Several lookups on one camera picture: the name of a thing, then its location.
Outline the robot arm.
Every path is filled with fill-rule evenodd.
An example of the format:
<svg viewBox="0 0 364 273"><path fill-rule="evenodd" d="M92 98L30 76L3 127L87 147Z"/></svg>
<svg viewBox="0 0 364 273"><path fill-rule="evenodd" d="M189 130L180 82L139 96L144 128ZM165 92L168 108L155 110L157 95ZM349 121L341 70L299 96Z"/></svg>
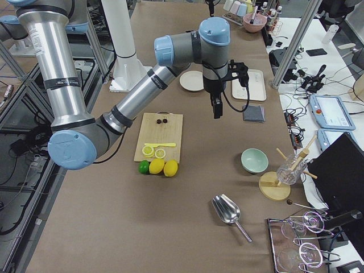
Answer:
<svg viewBox="0 0 364 273"><path fill-rule="evenodd" d="M54 121L48 153L66 169L82 169L123 138L135 117L191 63L203 66L204 89L214 116L221 115L218 79L228 74L230 25L210 17L197 31L164 36L154 42L157 63L110 112L93 118L86 110L81 83L66 35L69 24L86 15L85 1L13 1L17 22L29 34L36 51Z"/></svg>

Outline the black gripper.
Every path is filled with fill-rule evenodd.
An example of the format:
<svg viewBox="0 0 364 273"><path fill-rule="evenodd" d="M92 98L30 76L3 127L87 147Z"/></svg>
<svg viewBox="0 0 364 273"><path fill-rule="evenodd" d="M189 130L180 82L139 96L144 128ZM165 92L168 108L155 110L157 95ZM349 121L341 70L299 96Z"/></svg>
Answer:
<svg viewBox="0 0 364 273"><path fill-rule="evenodd" d="M218 0L205 0L205 3L209 5L210 16L214 16L214 6L218 4Z"/></svg>
<svg viewBox="0 0 364 273"><path fill-rule="evenodd" d="M222 116L221 93L226 89L226 82L221 80L211 80L202 77L204 90L210 94L210 101L213 107L214 119L219 119Z"/></svg>

